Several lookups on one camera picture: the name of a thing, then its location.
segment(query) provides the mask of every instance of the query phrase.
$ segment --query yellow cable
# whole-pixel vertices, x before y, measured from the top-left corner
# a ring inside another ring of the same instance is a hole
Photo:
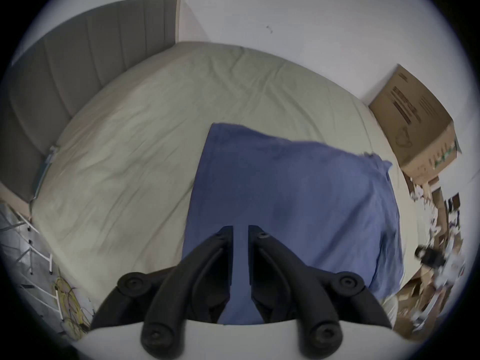
[[[90,322],[87,316],[82,311],[82,307],[73,292],[74,289],[61,276],[53,284],[58,290],[58,301],[64,317],[64,324],[68,327],[70,337],[74,340],[79,340],[85,335],[84,329],[81,327],[90,327]]]

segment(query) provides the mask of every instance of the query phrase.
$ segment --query black object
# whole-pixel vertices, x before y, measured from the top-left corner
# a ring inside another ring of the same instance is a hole
[[[123,275],[91,330],[143,321],[141,344],[156,358],[182,350],[186,319],[216,323],[230,299],[233,227],[225,226],[176,267]],[[265,323],[297,319],[300,350],[321,359],[342,342],[339,320],[391,328],[360,276],[305,265],[290,249],[249,225],[251,297]]]
[[[419,245],[415,249],[415,257],[421,261],[421,263],[427,267],[437,269],[445,265],[445,258],[442,252],[435,250],[424,245]]]

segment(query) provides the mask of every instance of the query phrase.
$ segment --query gray upholstered headboard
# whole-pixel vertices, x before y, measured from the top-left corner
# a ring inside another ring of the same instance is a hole
[[[125,0],[43,36],[0,86],[0,197],[29,203],[49,148],[111,80],[175,44],[178,0]]]

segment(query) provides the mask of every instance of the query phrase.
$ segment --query beige bed sheet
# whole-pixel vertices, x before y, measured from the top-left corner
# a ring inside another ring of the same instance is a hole
[[[85,105],[63,131],[33,204],[54,260],[94,304],[124,273],[178,263],[197,164],[216,122],[391,161],[403,282],[418,270],[415,208],[368,107],[279,57],[184,42],[120,75]]]

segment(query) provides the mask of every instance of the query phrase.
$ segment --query cardboard box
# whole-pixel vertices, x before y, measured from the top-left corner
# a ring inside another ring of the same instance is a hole
[[[433,247],[441,249],[448,241],[448,217],[447,208],[445,207],[442,189],[439,188],[431,193],[433,205],[438,209],[437,226],[440,226],[440,233],[435,236]]]
[[[435,96],[405,68],[370,104],[402,171],[422,185],[457,157],[452,117]]]
[[[405,178],[406,181],[406,186],[408,188],[408,193],[412,194],[415,192],[415,184],[413,184],[412,180],[410,180],[410,176],[406,175],[405,172],[403,172],[403,177]]]
[[[460,250],[462,249],[463,239],[460,236],[460,233],[457,233],[453,238],[453,248],[452,252],[456,253],[457,255],[460,254]]]

